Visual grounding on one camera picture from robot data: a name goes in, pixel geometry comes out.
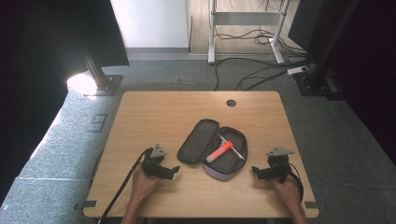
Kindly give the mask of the person's left hand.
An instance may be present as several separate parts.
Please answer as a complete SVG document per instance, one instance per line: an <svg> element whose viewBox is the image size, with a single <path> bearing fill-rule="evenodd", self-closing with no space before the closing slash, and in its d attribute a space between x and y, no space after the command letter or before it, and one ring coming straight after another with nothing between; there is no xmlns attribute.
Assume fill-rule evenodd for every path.
<svg viewBox="0 0 396 224"><path fill-rule="evenodd" d="M133 177L132 198L135 200L146 199L161 181L158 177L149 177L144 171L135 170Z"/></svg>

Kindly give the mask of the white panel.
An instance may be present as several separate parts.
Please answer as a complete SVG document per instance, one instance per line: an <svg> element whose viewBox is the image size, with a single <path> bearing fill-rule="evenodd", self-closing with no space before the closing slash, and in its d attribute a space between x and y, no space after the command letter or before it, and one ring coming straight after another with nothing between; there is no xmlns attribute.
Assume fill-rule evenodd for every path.
<svg viewBox="0 0 396 224"><path fill-rule="evenodd" d="M189 0L110 0L127 49L190 46Z"/></svg>

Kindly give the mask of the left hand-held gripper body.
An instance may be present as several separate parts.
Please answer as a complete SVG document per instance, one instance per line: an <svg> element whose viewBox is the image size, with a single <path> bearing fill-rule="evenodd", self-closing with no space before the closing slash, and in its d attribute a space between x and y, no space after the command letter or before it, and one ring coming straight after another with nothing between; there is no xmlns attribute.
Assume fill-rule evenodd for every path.
<svg viewBox="0 0 396 224"><path fill-rule="evenodd" d="M145 150L142 168L147 176L166 175L164 168L161 166L165 155L166 151L159 144Z"/></svg>

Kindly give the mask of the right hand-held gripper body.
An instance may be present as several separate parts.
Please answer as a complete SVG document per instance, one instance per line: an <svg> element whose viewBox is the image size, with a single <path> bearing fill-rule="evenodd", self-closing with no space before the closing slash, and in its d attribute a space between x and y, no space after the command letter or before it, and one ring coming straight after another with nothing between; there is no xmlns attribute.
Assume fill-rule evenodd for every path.
<svg viewBox="0 0 396 224"><path fill-rule="evenodd" d="M268 164L270 165L270 179L277 178L280 183L286 180L287 175L290 173L289 155L293 154L290 149L282 147L275 147L268 151Z"/></svg>

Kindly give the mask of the white desk frame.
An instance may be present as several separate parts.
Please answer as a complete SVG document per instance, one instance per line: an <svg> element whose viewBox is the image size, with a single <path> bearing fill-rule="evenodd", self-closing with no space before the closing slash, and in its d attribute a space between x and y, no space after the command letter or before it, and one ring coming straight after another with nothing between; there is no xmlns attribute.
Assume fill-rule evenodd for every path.
<svg viewBox="0 0 396 224"><path fill-rule="evenodd" d="M284 21L287 16L290 0L283 0L280 5L279 11L273 12L223 12L217 11L217 0L209 0L209 22L210 22L210 33L208 43L208 63L214 64L216 60L215 52L215 32L218 25L241 25L241 26L274 26L275 32L273 37L270 39L270 47L276 58L278 64L283 64L284 60L277 46L280 39L280 34Z"/></svg>

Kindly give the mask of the person's right hand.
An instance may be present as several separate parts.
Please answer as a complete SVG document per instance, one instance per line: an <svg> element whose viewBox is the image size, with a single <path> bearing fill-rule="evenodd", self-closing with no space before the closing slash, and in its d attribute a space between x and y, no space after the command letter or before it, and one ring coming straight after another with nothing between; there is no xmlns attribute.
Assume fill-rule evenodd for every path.
<svg viewBox="0 0 396 224"><path fill-rule="evenodd" d="M271 179L270 183L273 185L281 201L289 209L294 209L301 205L299 187L292 176L288 175L283 183L278 179Z"/></svg>

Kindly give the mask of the gray pen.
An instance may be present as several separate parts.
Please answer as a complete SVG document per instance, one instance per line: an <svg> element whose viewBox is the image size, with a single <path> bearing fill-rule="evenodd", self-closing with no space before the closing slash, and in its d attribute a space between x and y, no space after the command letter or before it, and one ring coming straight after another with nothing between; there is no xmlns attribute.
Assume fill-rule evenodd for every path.
<svg viewBox="0 0 396 224"><path fill-rule="evenodd" d="M223 151L226 151L228 149L231 149L233 153L240 159L243 160L244 157L233 147L233 143L225 139L222 135L219 135L219 138L223 145L221 146Z"/></svg>

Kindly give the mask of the white power strip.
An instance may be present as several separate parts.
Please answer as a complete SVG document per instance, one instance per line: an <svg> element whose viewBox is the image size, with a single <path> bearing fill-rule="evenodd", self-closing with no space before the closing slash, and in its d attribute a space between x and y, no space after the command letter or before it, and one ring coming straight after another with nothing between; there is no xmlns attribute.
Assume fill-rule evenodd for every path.
<svg viewBox="0 0 396 224"><path fill-rule="evenodd" d="M306 66L299 66L299 67L288 69L287 73L288 73L288 75L292 76L294 74L299 74L299 73L302 73L302 72L306 72L308 70L309 69Z"/></svg>

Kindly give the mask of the black curtain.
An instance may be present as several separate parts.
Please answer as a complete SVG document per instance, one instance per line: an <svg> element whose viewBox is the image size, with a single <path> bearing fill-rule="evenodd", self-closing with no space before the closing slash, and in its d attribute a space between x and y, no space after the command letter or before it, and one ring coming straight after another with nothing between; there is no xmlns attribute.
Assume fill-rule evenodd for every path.
<svg viewBox="0 0 396 224"><path fill-rule="evenodd" d="M70 77L128 63L111 0L0 0L0 203L43 139Z"/></svg>
<svg viewBox="0 0 396 224"><path fill-rule="evenodd" d="M297 10L289 38L306 52L310 34L298 35ZM396 0L360 0L326 75L332 100L344 99L396 165Z"/></svg>

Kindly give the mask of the gray pencil case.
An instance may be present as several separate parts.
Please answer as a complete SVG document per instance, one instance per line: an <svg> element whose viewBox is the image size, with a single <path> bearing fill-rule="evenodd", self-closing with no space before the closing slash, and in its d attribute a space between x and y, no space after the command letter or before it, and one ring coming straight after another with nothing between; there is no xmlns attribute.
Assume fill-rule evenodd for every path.
<svg viewBox="0 0 396 224"><path fill-rule="evenodd" d="M216 160L207 162L205 158L223 145L219 135L231 141L244 159L240 160L229 149ZM213 119L201 119L180 147L177 158L187 164L201 163L207 175L219 181L228 181L245 166L248 141L243 133L232 127L220 127Z"/></svg>

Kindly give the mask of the orange highlighter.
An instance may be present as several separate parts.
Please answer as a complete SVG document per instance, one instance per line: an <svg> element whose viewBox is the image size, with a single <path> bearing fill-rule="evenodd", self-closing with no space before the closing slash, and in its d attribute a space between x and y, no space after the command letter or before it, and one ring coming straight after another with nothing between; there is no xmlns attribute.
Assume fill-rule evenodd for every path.
<svg viewBox="0 0 396 224"><path fill-rule="evenodd" d="M217 150L212 152L210 155L208 155L205 160L207 162L212 162L216 160L219 156L221 156L223 153L225 153L227 150L233 147L233 143L231 141L227 141L223 145L221 145Z"/></svg>

